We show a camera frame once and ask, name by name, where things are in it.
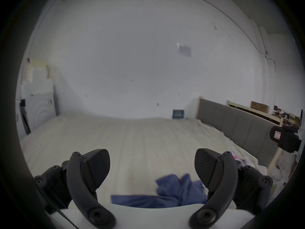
blue cloth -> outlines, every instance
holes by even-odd
[[[181,179],[171,174],[159,178],[156,183],[159,186],[159,196],[112,195],[111,202],[137,208],[169,208],[207,202],[202,182],[192,182],[189,174],[185,174]]]

cable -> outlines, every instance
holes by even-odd
[[[263,53],[263,52],[261,52],[261,51],[259,51],[258,50],[258,48],[256,47],[256,45],[253,43],[253,41],[250,39],[250,37],[246,34],[246,32],[230,17],[230,16],[228,16],[225,12],[223,12],[223,11],[221,11],[219,8],[217,8],[215,5],[213,5],[212,3],[210,3],[210,2],[208,2],[208,1],[206,1],[206,0],[202,0],[202,1],[204,1],[204,2],[206,2],[206,3],[208,3],[208,4],[210,4],[211,6],[213,6],[214,8],[216,8],[217,10],[219,10],[220,12],[222,12],[225,16],[227,16],[235,25],[237,25],[241,30],[242,30],[242,32],[247,36],[247,38],[250,40],[250,42],[252,42],[252,44],[253,44],[253,46],[256,48],[256,50],[259,52],[259,53],[261,53],[261,54],[263,54],[264,56],[265,56],[265,58],[266,59],[269,59],[269,60],[272,60],[273,61],[273,63],[275,63],[274,62],[274,60],[273,59],[270,59],[270,58],[267,58],[266,57],[266,55]]]

bolt head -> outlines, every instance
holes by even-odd
[[[204,208],[197,213],[197,220],[200,224],[206,225],[216,220],[216,213],[210,208]]]
[[[108,221],[108,214],[101,208],[94,208],[89,212],[89,219],[96,224],[105,224]]]

gray headboard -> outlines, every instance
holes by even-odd
[[[222,131],[234,143],[268,167],[278,151],[277,143],[269,137],[275,124],[242,110],[199,99],[197,119]]]

mattress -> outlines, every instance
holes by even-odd
[[[100,203],[110,203],[112,194],[156,195],[155,180],[168,174],[189,173],[198,148],[218,153],[233,151],[240,159],[267,174],[267,168],[217,129],[195,119],[122,120],[68,114],[51,119],[21,140],[21,149],[33,176],[81,154],[104,148],[110,154],[110,172],[97,189]]]

